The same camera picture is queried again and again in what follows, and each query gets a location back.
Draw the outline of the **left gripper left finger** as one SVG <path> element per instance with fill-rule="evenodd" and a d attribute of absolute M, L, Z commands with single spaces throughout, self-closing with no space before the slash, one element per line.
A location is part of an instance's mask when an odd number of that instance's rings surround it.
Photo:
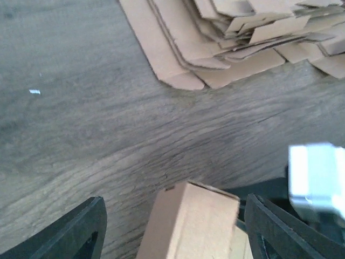
<path fill-rule="evenodd" d="M 90 197 L 1 258 L 100 258 L 107 228 L 102 197 Z"/>

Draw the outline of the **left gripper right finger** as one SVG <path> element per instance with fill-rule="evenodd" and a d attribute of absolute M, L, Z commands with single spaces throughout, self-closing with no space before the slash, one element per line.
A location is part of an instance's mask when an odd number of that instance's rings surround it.
<path fill-rule="evenodd" d="M 322 232 L 300 221 L 269 200 L 250 194 L 245 224 L 253 258 L 337 258 L 337 243 L 325 233 L 333 218 L 320 215 Z"/>

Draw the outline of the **cardboard box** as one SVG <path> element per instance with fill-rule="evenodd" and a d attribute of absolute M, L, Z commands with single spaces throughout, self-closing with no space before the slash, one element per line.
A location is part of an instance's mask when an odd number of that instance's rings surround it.
<path fill-rule="evenodd" d="M 249 238 L 237 226 L 240 199 L 184 181 L 157 193 L 137 258 L 252 258 Z"/>

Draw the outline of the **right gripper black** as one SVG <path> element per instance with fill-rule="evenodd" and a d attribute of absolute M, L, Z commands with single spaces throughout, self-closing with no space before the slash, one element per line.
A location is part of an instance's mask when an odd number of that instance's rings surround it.
<path fill-rule="evenodd" d="M 315 228 L 315 230 L 317 230 L 318 232 L 322 232 L 321 222 L 312 223 L 303 220 L 290 204 L 288 200 L 288 176 L 285 176 L 283 178 L 270 179 L 247 186 L 229 188 L 226 190 L 226 192 L 232 193 L 238 196 L 240 199 L 237 226 L 239 226 L 246 233 L 247 230 L 245 224 L 245 207 L 247 197 L 250 194 L 255 194 L 262 199 L 271 201 L 273 204 L 295 216 L 300 221 L 304 222 L 310 227 Z M 331 230 L 329 234 L 325 233 L 325 235 L 337 243 L 337 258 L 344 258 L 344 228 L 337 225 L 334 220 L 333 228 L 334 229 Z"/>

